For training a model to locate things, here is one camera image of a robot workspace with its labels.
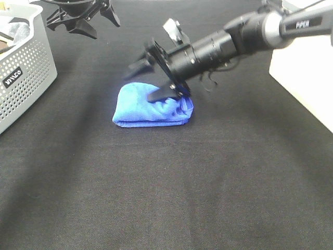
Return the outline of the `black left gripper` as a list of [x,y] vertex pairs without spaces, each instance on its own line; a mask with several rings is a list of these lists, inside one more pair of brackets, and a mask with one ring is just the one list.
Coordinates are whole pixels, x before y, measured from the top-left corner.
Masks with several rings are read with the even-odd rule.
[[97,39],[96,30],[88,23],[98,11],[110,20],[116,27],[120,27],[120,19],[116,14],[111,1],[44,1],[57,5],[58,9],[46,19],[48,26],[63,23],[69,33],[81,34],[92,39]]

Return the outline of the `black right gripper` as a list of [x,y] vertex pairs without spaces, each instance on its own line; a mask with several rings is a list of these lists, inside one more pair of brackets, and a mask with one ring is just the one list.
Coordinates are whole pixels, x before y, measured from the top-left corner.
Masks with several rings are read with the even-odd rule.
[[145,45],[146,53],[142,53],[137,61],[128,66],[124,79],[152,73],[157,63],[170,81],[148,94],[147,101],[163,102],[168,98],[178,100],[181,97],[190,97],[191,92],[186,80],[204,72],[207,65],[205,60],[208,58],[207,44],[206,37],[166,51],[157,41],[152,40]]

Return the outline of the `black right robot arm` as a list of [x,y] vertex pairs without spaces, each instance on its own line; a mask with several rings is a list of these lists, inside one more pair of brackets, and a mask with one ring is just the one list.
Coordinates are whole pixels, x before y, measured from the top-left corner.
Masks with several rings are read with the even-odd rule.
[[264,2],[257,11],[233,19],[194,43],[174,19],[168,19],[163,28],[175,47],[166,51],[152,40],[140,58],[128,66],[125,75],[125,79],[131,79],[153,72],[155,64],[160,66],[169,81],[148,94],[150,103],[189,97],[186,80],[204,72],[229,70],[231,59],[285,48],[298,37],[332,35],[332,6],[307,6],[290,13]]

